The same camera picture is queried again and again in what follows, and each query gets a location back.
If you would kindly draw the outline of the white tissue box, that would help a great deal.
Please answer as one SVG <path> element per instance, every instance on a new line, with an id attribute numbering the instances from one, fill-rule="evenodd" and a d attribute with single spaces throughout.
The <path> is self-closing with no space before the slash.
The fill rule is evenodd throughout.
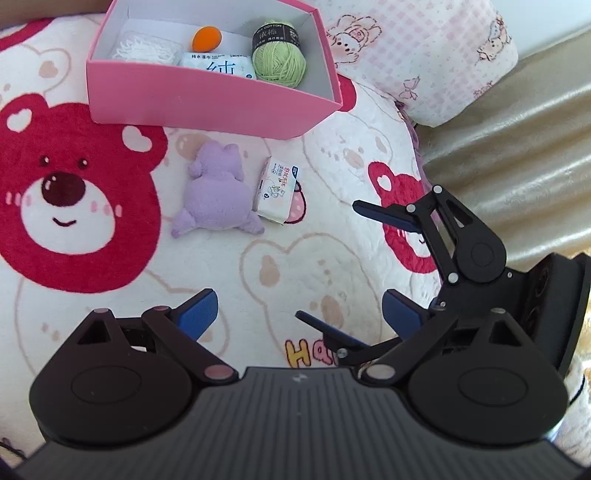
<path id="1" fill-rule="evenodd" d="M 270 157 L 264 164 L 257 187 L 254 210 L 260 217 L 279 224 L 290 217 L 300 168 Z"/>

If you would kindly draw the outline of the wet wipes packet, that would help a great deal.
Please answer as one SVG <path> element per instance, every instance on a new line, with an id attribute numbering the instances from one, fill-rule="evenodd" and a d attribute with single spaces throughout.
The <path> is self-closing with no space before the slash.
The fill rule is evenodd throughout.
<path id="1" fill-rule="evenodd" d="M 245 55 L 183 53 L 179 65 L 192 69 L 256 80 L 252 58 Z"/>

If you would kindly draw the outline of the orange makeup sponge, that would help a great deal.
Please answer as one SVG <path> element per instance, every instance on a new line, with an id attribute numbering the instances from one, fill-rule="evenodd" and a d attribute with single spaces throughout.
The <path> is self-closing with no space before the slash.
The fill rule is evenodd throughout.
<path id="1" fill-rule="evenodd" d="M 214 26 L 204 26 L 195 32 L 191 41 L 191 49 L 195 53 L 207 53 L 221 45 L 221 30 Z"/>

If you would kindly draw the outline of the beige bed sheet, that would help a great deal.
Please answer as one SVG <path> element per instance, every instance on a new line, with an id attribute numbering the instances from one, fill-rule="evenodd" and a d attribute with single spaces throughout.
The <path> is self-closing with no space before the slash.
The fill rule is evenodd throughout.
<path id="1" fill-rule="evenodd" d="M 520 61 L 456 118 L 417 132 L 428 179 L 500 236 L 510 265 L 589 252 L 589 32 Z"/>

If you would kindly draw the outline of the purple plush toy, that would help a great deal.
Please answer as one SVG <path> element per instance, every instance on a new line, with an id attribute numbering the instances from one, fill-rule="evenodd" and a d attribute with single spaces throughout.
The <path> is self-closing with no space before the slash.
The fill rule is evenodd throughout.
<path id="1" fill-rule="evenodd" d="M 253 210 L 253 192 L 245 183 L 238 145 L 211 140 L 188 167 L 181 209 L 171 223 L 177 238 L 195 229 L 238 229 L 260 235 L 263 222 Z"/>

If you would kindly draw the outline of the red bear plush blanket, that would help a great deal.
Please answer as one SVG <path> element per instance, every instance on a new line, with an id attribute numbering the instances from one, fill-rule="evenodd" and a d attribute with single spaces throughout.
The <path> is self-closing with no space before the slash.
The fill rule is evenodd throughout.
<path id="1" fill-rule="evenodd" d="M 42 436 L 28 392 L 35 375 L 93 309 L 132 317 L 217 293 L 201 344 L 235 367 L 332 365 L 298 310 L 374 344 L 393 336 L 383 293 L 419 304 L 440 280 L 422 237 L 396 240 L 353 211 L 358 199 L 424 191 L 413 130 L 384 96 L 341 79 L 344 104 L 287 141 L 178 128 L 99 125 L 85 60 L 100 17 L 31 22 L 1 33 L 1 457 L 16 465 Z M 171 234 L 188 167 L 208 141 L 235 144 L 245 183 L 269 159 L 301 171 L 287 223 L 263 234 Z"/>

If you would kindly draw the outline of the pink floral bunny pillow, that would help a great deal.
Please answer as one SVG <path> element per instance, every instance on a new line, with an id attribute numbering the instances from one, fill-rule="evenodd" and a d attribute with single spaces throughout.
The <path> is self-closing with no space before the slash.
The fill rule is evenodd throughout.
<path id="1" fill-rule="evenodd" d="M 518 62 L 490 1 L 318 1 L 339 75 L 379 90 L 438 127 Z"/>

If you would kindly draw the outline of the pink storage box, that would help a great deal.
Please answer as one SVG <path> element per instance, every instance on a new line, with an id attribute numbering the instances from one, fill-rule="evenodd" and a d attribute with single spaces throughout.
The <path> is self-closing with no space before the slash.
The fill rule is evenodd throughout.
<path id="1" fill-rule="evenodd" d="M 263 23 L 294 26 L 307 61 L 297 88 L 201 70 L 113 59 L 124 34 L 138 33 L 188 49 L 204 26 L 221 30 L 219 51 L 249 55 Z M 287 140 L 342 107 L 325 25 L 301 1 L 114 1 L 86 62 L 90 115 L 103 124 L 175 127 Z"/>

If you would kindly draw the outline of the green yarn ball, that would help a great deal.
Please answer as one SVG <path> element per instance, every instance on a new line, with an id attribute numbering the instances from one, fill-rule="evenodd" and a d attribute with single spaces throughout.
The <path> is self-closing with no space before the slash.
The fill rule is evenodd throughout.
<path id="1" fill-rule="evenodd" d="M 297 88 L 307 60 L 297 30 L 288 22 L 266 21 L 252 35 L 252 66 L 257 80 Z"/>

